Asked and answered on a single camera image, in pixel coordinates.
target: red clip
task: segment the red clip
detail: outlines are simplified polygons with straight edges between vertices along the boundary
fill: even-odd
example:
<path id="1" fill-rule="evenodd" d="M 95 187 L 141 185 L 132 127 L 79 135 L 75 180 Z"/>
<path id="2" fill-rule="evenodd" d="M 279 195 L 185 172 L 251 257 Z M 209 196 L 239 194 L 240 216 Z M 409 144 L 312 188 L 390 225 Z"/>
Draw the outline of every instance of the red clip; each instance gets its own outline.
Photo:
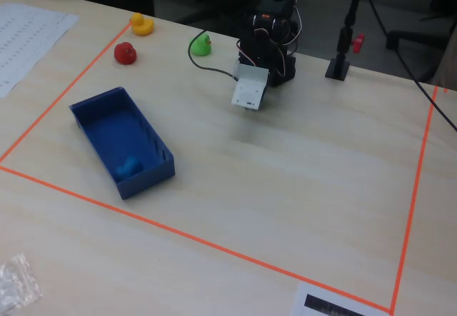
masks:
<path id="1" fill-rule="evenodd" d="M 363 40 L 365 40 L 365 34 L 359 34 L 356 38 L 356 40 L 353 40 L 352 46 L 353 46 L 353 52 L 358 53 L 362 49 L 362 43 Z"/>

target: orange tape line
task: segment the orange tape line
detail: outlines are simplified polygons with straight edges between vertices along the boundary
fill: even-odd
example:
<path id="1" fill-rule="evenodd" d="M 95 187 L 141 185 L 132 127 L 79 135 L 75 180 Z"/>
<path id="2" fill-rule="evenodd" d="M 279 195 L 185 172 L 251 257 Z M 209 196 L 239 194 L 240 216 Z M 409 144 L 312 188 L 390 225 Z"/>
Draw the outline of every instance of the orange tape line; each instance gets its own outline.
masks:
<path id="1" fill-rule="evenodd" d="M 433 91 L 433 96 L 432 96 L 433 101 L 436 100 L 437 93 L 438 93 L 438 87 L 435 86 L 435 90 Z M 400 263 L 398 264 L 398 271 L 397 271 L 397 276 L 395 279 L 395 287 L 393 288 L 391 309 L 389 310 L 390 315 L 393 315 L 393 313 L 395 312 L 395 306 L 396 306 L 397 297 L 398 297 L 398 290 L 400 289 L 401 276 L 403 275 L 403 269 L 405 267 L 405 259 L 406 259 L 406 252 L 408 250 L 409 235 L 411 234 L 411 226 L 413 224 L 413 216 L 414 216 L 414 209 L 416 208 L 417 192 L 419 189 L 419 183 L 421 181 L 423 157 L 426 154 L 428 131 L 430 129 L 431 118 L 433 116 L 433 110 L 434 110 L 434 107 L 432 104 L 430 104 L 430 108 L 428 109 L 426 128 L 423 132 L 423 137 L 422 137 L 421 152 L 419 154 L 419 160 L 417 163 L 416 178 L 414 179 L 413 195 L 411 196 L 411 204 L 409 205 L 408 221 L 406 222 L 405 238 L 403 239 L 403 247 L 401 248 Z"/>
<path id="2" fill-rule="evenodd" d="M 328 291 L 331 291 L 331 292 L 334 292 L 334 293 L 337 293 L 341 296 L 344 296 L 344 297 L 347 297 L 347 298 L 350 298 L 352 300 L 355 300 L 357 302 L 360 302 L 362 304 L 365 304 L 365 305 L 368 305 L 370 307 L 374 307 L 378 310 L 381 310 L 381 311 L 384 311 L 384 312 L 388 312 L 389 309 L 387 307 L 383 307 L 381 305 L 377 305 L 376 303 L 373 303 L 369 300 L 365 300 L 361 297 L 358 297 L 358 296 L 355 296 L 355 295 L 352 295 L 351 293 L 348 293 L 348 292 L 344 292 L 343 290 L 339 290 L 339 289 L 336 289 L 334 287 L 331 287 L 329 285 L 326 285 L 326 284 L 323 284 L 322 282 L 317 282 L 315 280 L 312 280 L 312 279 L 309 279 L 309 278 L 306 278 L 302 275 L 297 275 L 296 273 L 293 273 L 293 272 L 290 272 L 288 270 L 284 270 L 282 268 L 279 268 L 277 266 L 274 266 L 274 265 L 270 265 L 268 263 L 265 263 L 263 261 L 260 261 L 260 260 L 257 260 L 257 259 L 254 259 L 254 258 L 251 258 L 247 255 L 244 255 L 244 254 L 241 254 L 241 253 L 238 253 L 238 252 L 235 252 L 234 250 L 229 250 L 228 248 L 225 248 L 225 247 L 222 247 L 220 245 L 217 245 L 216 243 L 210 243 L 209 241 L 207 240 L 204 240 L 204 239 L 201 239 L 201 238 L 198 238 L 196 237 L 195 235 L 192 235 L 192 234 L 189 234 L 189 233 L 185 233 L 181 230 L 178 230 L 178 229 L 175 229 L 173 227 L 170 227 L 168 225 L 164 225 L 162 223 L 159 223 L 159 222 L 156 222 L 154 220 L 149 220 L 148 218 L 145 218 L 143 216 L 140 216 L 140 215 L 137 215 L 137 214 L 134 214 L 134 213 L 130 213 L 129 211 L 126 211 L 126 210 L 123 210 L 123 209 L 120 209 L 120 208 L 117 208 L 117 207 L 114 207 L 112 205 L 109 205 L 109 204 L 106 204 L 106 203 L 103 203 L 103 202 L 100 202 L 98 200 L 94 200 L 93 198 L 89 198 L 89 197 L 86 197 L 86 196 L 83 196 L 83 195 L 80 195 L 78 193 L 74 193 L 70 190 L 67 190 L 67 189 L 64 189 L 64 188 L 60 188 L 59 186 L 57 185 L 54 185 L 54 184 L 50 184 L 50 183 L 47 183 L 43 180 L 40 180 L 38 178 L 35 178 L 35 177 L 31 177 L 30 175 L 26 175 L 24 173 L 20 173 L 18 171 L 15 171 L 15 170 L 12 170 L 10 168 L 5 168 L 3 166 L 0 166 L 0 170 L 2 171 L 5 171 L 7 173 L 11 173 L 13 175 L 17 175 L 19 177 L 22 177 L 22 178 L 25 178 L 27 180 L 31 180 L 32 182 L 35 182 L 35 183 L 38 183 L 38 184 L 41 184 L 41 185 L 44 185 L 48 188 L 51 188 L 51 189 L 54 189 L 54 190 L 57 190 L 57 191 L 60 191 L 61 193 L 65 193 L 67 195 L 70 195 L 70 196 L 73 196 L 73 197 L 76 197 L 76 198 L 79 198 L 81 200 L 85 200 L 86 202 L 90 202 L 90 203 L 93 203 L 95 205 L 98 205 L 102 208 L 106 208 L 106 209 L 109 209 L 111 211 L 114 211 L 116 213 L 120 213 L 120 214 L 123 214 L 125 216 L 129 216 L 130 218 L 134 218 L 134 219 L 137 219 L 137 220 L 140 220 L 141 222 L 145 222 L 145 223 L 148 223 L 150 225 L 154 225 L 158 228 L 161 228 L 161 229 L 164 229 L 164 230 L 167 230 L 171 233 L 174 233 L 174 234 L 177 234 L 179 236 L 182 236 L 182 237 L 185 237 L 185 238 L 188 238 L 190 240 L 193 240 L 193 241 L 196 241 L 198 243 L 201 243 L 202 245 L 206 245 L 206 246 L 209 246 L 211 248 L 214 248 L 215 250 L 220 250 L 221 252 L 225 252 L 229 255 L 233 255 L 235 257 L 238 257 L 240 259 L 243 259 L 243 260 L 246 260 L 246 261 L 249 261 L 250 263 L 253 263 L 253 264 L 256 264 L 256 265 L 259 265 L 259 266 L 262 266 L 264 268 L 268 268 L 269 270 L 273 270 L 273 271 L 276 271 L 278 273 L 282 273 L 283 275 L 287 275 L 289 277 L 292 277 L 292 278 L 295 278 L 295 279 L 298 279 L 298 280 L 301 280 L 303 282 L 307 282 L 309 284 L 312 284 L 312 285 L 315 285 L 315 286 L 319 286 L 319 287 L 322 287 L 323 289 L 326 289 Z"/>
<path id="3" fill-rule="evenodd" d="M 103 56 L 105 54 L 105 52 L 107 52 L 109 50 L 109 48 L 114 44 L 114 42 L 119 39 L 122 34 L 124 34 L 127 29 L 129 29 L 130 27 L 130 22 L 127 24 L 127 26 L 125 26 L 122 31 L 113 39 L 109 42 L 109 44 L 98 54 L 97 57 L 95 57 L 93 59 L 93 61 L 74 79 L 74 81 L 72 81 L 70 83 L 70 85 L 59 95 L 59 97 L 56 98 L 56 100 L 48 107 L 46 108 L 46 110 L 30 125 L 30 127 L 27 128 L 27 130 L 25 132 L 22 133 L 21 136 L 19 136 L 19 139 L 16 140 L 15 143 L 13 143 L 13 145 L 8 148 L 8 150 L 0 157 L 0 162 L 2 162 L 12 151 L 13 149 L 15 149 L 15 147 L 18 146 L 18 144 L 23 141 L 23 139 L 31 132 L 32 129 L 34 129 L 34 127 L 44 118 L 44 116 L 46 116 L 46 114 L 57 104 L 57 102 L 59 102 L 62 97 L 64 97 L 64 95 L 66 93 L 69 92 L 69 90 L 71 88 L 73 88 L 73 86 L 76 84 L 76 82 L 79 81 L 79 79 L 81 79 L 82 76 L 84 76 L 84 74 L 100 59 L 101 56 Z"/>

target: blue tray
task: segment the blue tray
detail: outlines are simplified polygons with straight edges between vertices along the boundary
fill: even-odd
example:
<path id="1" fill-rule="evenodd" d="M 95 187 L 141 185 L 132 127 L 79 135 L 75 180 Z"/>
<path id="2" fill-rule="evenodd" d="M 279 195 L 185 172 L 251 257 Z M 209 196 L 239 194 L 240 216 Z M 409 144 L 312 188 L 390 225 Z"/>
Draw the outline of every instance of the blue tray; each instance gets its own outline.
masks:
<path id="1" fill-rule="evenodd" d="M 118 87 L 70 106 L 122 199 L 174 175 L 174 157 L 127 91 Z"/>

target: red object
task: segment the red object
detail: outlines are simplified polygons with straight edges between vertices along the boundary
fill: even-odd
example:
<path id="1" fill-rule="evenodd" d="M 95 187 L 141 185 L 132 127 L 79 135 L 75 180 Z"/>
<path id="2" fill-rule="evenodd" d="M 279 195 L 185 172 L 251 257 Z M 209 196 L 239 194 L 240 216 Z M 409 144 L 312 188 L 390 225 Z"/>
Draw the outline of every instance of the red object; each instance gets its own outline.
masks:
<path id="1" fill-rule="evenodd" d="M 120 43 L 114 48 L 114 58 L 123 65 L 133 64 L 136 61 L 136 51 L 130 43 Z"/>
<path id="2" fill-rule="evenodd" d="M 362 43 L 365 40 L 365 34 L 359 34 L 356 40 L 352 41 L 353 52 L 358 53 L 362 49 Z"/>

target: microphone stand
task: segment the microphone stand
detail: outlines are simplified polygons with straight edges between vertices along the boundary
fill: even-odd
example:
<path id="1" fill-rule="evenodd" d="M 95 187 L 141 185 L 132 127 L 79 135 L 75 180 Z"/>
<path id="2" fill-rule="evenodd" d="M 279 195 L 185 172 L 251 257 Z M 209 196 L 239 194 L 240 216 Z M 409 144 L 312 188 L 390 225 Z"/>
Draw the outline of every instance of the microphone stand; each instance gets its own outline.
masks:
<path id="1" fill-rule="evenodd" d="M 326 77 L 344 81 L 349 69 L 349 62 L 346 60 L 346 53 L 348 53 L 352 44 L 352 26 L 356 22 L 356 12 L 360 0 L 352 0 L 349 12 L 344 19 L 344 26 L 340 30 L 338 45 L 336 50 L 336 58 L 331 59 L 328 65 Z"/>

